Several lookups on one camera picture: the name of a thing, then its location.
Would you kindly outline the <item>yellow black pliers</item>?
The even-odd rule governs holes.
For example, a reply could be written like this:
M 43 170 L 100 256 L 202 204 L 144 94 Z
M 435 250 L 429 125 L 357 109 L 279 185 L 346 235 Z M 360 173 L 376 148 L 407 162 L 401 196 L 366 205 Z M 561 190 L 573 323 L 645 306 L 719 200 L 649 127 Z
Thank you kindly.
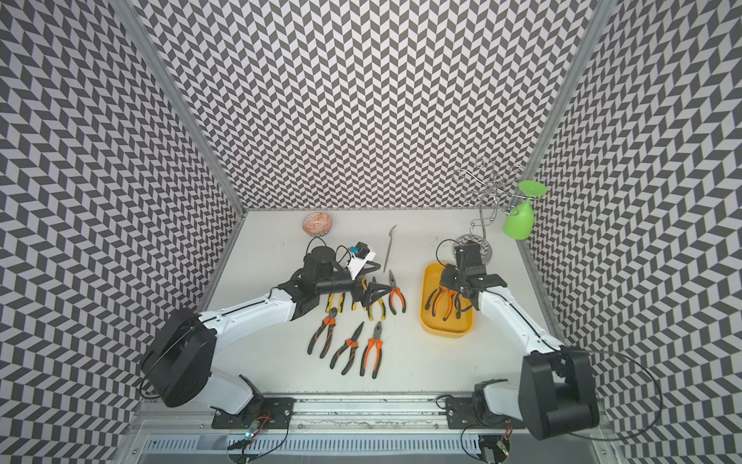
M 328 296 L 326 313 L 330 313 L 336 310 L 338 313 L 342 313 L 345 305 L 345 294 L 336 293 Z
M 351 290 L 352 300 L 353 300 L 353 310 L 356 310 L 358 307 L 361 309 L 366 309 L 367 302 L 366 302 L 366 293 L 368 290 L 368 283 L 366 276 L 360 276 L 357 278 L 354 282 L 354 287 Z
M 372 278 L 371 282 L 372 283 L 378 283 L 376 276 L 374 278 Z M 383 299 L 382 298 L 378 299 L 376 301 L 376 304 L 380 307 L 380 309 L 382 311 L 381 312 L 381 321 L 385 321 L 386 320 L 386 306 L 385 306 L 385 303 L 384 303 Z M 369 306 L 366 309 L 366 312 L 368 314 L 368 319 L 369 319 L 370 322 L 373 322 L 374 321 L 374 317 L 373 317 L 373 305 L 374 305 L 374 303 L 370 303 Z

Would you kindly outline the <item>orange long nose pliers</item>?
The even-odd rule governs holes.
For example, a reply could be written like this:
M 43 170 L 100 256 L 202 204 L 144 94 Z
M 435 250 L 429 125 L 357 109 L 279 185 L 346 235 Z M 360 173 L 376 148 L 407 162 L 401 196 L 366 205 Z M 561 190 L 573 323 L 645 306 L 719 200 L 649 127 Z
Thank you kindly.
M 390 278 L 390 287 L 391 292 L 390 295 L 388 295 L 388 305 L 390 306 L 390 311 L 393 315 L 396 315 L 398 312 L 406 313 L 407 312 L 407 302 L 404 294 L 402 293 L 401 289 L 397 285 L 396 278 L 394 276 L 394 273 L 392 271 L 388 272 L 388 277 Z

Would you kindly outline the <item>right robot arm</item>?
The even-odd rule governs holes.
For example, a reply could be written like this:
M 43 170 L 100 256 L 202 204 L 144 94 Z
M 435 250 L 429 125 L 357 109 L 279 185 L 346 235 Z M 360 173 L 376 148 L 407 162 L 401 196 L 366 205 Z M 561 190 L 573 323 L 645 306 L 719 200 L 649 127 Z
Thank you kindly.
M 507 283 L 489 274 L 478 243 L 454 247 L 440 284 L 492 321 L 522 355 L 512 377 L 479 384 L 486 411 L 523 423 L 538 440 L 597 427 L 600 423 L 589 354 L 570 348 L 542 328 L 515 300 Z

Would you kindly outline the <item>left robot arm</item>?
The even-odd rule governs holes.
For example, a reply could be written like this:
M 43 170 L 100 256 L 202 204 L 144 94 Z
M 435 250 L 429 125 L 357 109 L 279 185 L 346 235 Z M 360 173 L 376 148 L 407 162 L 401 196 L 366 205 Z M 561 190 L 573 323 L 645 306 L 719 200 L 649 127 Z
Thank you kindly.
M 227 414 L 243 412 L 258 396 L 257 388 L 243 376 L 214 368 L 220 351 L 270 326 L 305 316 L 318 307 L 323 295 L 349 292 L 354 302 L 367 307 L 392 292 L 386 284 L 362 283 L 365 275 L 381 268 L 365 243 L 351 247 L 349 255 L 342 265 L 331 247 L 315 247 L 305 253 L 303 266 L 289 280 L 264 296 L 227 309 L 172 312 L 142 356 L 142 381 L 171 408 L 196 401 Z

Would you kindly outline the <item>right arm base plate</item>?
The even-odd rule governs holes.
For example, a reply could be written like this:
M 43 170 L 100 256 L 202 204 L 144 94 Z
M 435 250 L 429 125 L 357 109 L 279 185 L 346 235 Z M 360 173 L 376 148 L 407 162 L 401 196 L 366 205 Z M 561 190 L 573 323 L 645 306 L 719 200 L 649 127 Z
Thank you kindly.
M 506 382 L 506 379 L 491 379 L 479 382 L 470 396 L 453 396 L 442 394 L 434 399 L 435 404 L 446 413 L 448 428 L 463 430 L 467 426 L 496 429 L 504 428 L 508 423 L 515 429 L 525 429 L 525 425 L 507 415 L 496 414 L 487 405 L 484 389 L 493 384 Z

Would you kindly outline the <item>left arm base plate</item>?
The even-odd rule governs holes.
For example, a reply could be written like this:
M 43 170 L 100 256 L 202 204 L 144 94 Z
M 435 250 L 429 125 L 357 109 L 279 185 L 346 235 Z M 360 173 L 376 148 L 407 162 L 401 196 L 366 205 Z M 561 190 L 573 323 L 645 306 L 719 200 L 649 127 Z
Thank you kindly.
M 251 391 L 251 399 L 237 414 L 229 414 L 214 407 L 212 429 L 285 429 L 290 427 L 296 400 L 290 396 L 269 396 L 265 398 L 245 375 L 240 375 L 243 385 Z

